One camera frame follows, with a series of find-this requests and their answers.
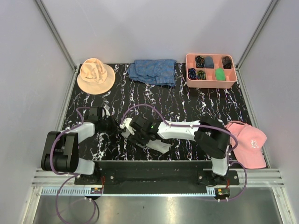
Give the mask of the grey cloth napkin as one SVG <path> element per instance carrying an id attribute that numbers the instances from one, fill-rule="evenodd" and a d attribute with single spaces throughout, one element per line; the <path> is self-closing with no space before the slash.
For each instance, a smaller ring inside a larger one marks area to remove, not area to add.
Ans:
<path id="1" fill-rule="evenodd" d="M 122 133 L 122 136 L 126 139 L 128 139 L 129 132 Z M 170 144 L 164 143 L 161 140 L 150 140 L 149 143 L 145 146 L 150 149 L 156 150 L 158 152 L 161 152 L 162 154 L 167 153 L 170 149 Z"/>

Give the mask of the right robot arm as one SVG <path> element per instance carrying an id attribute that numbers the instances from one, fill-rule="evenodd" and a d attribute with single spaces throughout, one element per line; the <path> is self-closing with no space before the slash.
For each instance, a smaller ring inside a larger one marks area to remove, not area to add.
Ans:
<path id="1" fill-rule="evenodd" d="M 228 181 L 230 132 L 212 119 L 192 122 L 152 121 L 143 117 L 126 118 L 120 124 L 122 136 L 139 147 L 167 153 L 169 139 L 193 141 L 212 161 L 212 179 L 218 185 Z"/>

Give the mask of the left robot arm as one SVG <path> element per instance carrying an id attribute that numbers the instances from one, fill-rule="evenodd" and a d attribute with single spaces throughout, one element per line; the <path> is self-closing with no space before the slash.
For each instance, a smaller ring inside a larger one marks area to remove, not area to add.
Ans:
<path id="1" fill-rule="evenodd" d="M 79 145 L 98 133 L 115 135 L 119 133 L 119 125 L 109 112 L 109 107 L 83 107 L 85 115 L 80 112 L 81 121 L 74 127 L 64 131 L 50 131 L 47 134 L 41 168 L 52 171 L 56 175 L 85 175 L 85 180 L 97 184 L 101 173 L 96 170 L 95 162 L 80 158 Z"/>

